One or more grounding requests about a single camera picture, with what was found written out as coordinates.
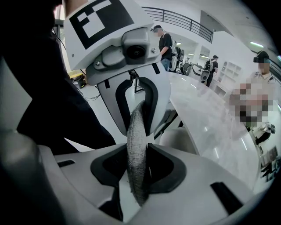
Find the black t-shirt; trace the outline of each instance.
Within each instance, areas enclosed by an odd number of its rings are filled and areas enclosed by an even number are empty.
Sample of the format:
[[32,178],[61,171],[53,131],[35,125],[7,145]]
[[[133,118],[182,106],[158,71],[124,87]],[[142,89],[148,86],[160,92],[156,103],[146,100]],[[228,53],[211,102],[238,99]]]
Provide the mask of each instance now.
[[214,73],[215,72],[215,68],[218,68],[218,63],[217,61],[213,61],[213,69],[210,73]]
[[165,33],[160,37],[159,40],[159,49],[162,51],[164,47],[168,47],[169,49],[162,55],[162,59],[167,58],[168,60],[172,60],[172,38],[168,33]]

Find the ceiling light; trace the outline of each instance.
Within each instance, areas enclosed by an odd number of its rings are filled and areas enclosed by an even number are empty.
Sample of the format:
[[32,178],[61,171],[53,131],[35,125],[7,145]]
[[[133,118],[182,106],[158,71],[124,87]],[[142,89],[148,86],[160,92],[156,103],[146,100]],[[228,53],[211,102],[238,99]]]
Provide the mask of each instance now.
[[258,46],[258,47],[263,47],[263,45],[257,44],[257,43],[255,43],[255,42],[250,42],[250,43],[253,44],[253,45],[256,45],[256,46]]

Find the cable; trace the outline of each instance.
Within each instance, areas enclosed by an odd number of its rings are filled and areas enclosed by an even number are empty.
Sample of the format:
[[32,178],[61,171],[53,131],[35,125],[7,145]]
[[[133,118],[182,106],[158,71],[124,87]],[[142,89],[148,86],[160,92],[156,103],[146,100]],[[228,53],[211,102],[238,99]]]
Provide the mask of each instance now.
[[[66,47],[65,47],[65,45],[63,44],[63,42],[61,41],[61,39],[57,36],[57,34],[56,34],[56,32],[55,32],[55,30],[54,30],[54,28],[53,28],[53,32],[54,32],[54,34],[56,35],[56,37],[57,37],[57,39],[62,43],[62,45],[63,45],[63,47],[65,48],[65,50],[66,50]],[[83,93],[82,93],[82,91],[80,91],[79,89],[77,89],[79,92],[80,92],[80,94],[84,97],[84,95],[83,95]],[[95,101],[95,100],[97,100],[98,99],[98,97],[100,97],[100,93],[99,93],[99,95],[97,95],[97,96],[95,96],[95,97],[91,97],[91,98],[84,98],[84,99],[86,99],[87,101],[89,101],[89,102],[92,102],[92,101]]]

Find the backpack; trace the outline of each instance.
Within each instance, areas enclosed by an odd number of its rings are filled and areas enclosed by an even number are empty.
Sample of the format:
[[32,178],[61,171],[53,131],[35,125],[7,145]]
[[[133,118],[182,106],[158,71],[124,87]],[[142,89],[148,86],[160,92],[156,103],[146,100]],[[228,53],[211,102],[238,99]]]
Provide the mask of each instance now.
[[213,62],[215,60],[212,59],[208,59],[207,62],[205,63],[202,75],[201,75],[201,81],[206,81],[210,75],[210,72],[213,70]]

